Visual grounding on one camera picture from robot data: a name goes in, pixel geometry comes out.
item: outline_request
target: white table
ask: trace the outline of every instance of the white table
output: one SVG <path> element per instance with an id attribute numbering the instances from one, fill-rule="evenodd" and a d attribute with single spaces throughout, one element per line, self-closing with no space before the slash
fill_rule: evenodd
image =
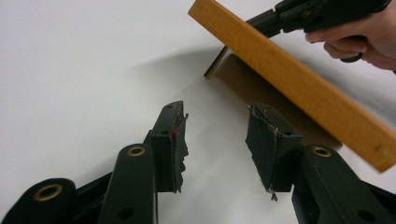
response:
<path id="1" fill-rule="evenodd" d="M 278 1 L 221 0 L 243 19 Z M 222 44 L 187 15 L 193 1 L 7 1 L 0 4 L 0 218 L 33 184 L 80 187 L 141 143 L 162 107 L 183 100 L 190 156 L 181 194 L 161 193 L 161 223 L 297 223 L 291 193 L 278 203 L 245 144 L 246 100 L 202 74 Z M 396 129 L 396 76 L 331 59 L 300 31 L 274 41 Z M 347 147 L 365 181 L 396 191 Z"/>

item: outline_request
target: black metal bracket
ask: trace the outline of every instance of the black metal bracket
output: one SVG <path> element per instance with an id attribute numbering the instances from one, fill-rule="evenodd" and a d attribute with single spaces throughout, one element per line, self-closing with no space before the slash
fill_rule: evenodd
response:
<path id="1" fill-rule="evenodd" d="M 251 103 L 249 110 L 246 142 L 262 183 L 273 199 L 294 185 L 299 223 L 396 223 L 396 195 L 362 182 L 335 150 L 303 146 L 271 106 Z"/>
<path id="2" fill-rule="evenodd" d="M 181 101 L 166 105 L 143 144 L 122 149 L 112 173 L 79 189 L 64 178 L 32 186 L 2 223 L 158 223 L 157 193 L 176 193 L 183 183 L 183 113 Z"/>

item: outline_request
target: human hand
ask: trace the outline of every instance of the human hand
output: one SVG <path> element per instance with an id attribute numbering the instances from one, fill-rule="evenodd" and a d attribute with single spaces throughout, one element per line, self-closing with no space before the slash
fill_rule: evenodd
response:
<path id="1" fill-rule="evenodd" d="M 334 59 L 344 59 L 362 53 L 362 59 L 372 65 L 396 70 L 396 1 L 360 21 L 306 34 L 311 43 L 325 42 L 324 48 Z"/>

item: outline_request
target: finger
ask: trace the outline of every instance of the finger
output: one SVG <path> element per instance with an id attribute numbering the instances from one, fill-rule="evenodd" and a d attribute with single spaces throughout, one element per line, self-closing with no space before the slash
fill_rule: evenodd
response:
<path id="1" fill-rule="evenodd" d="M 341 50 L 337 49 L 329 43 L 324 44 L 324 49 L 332 56 L 334 59 L 345 59 L 358 56 L 358 51 Z"/>
<path id="2" fill-rule="evenodd" d="M 393 58 L 381 54 L 371 46 L 369 46 L 367 51 L 363 54 L 362 59 L 375 67 L 396 71 L 396 61 Z"/>
<path id="3" fill-rule="evenodd" d="M 354 52 L 365 52 L 367 50 L 368 43 L 364 40 L 355 38 L 343 38 L 331 42 L 327 42 L 328 45 L 333 46 L 335 49 L 342 51 L 354 51 Z"/>
<path id="4" fill-rule="evenodd" d="M 328 42 L 352 35 L 365 35 L 368 19 L 344 23 L 329 29 L 316 30 L 306 34 L 305 39 L 309 42 Z"/>

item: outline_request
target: wooden plank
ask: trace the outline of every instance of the wooden plank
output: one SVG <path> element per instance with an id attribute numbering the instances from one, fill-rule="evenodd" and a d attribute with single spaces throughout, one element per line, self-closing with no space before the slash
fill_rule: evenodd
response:
<path id="1" fill-rule="evenodd" d="M 214 0 L 189 14 L 311 119 L 378 171 L 396 163 L 396 132 Z"/>

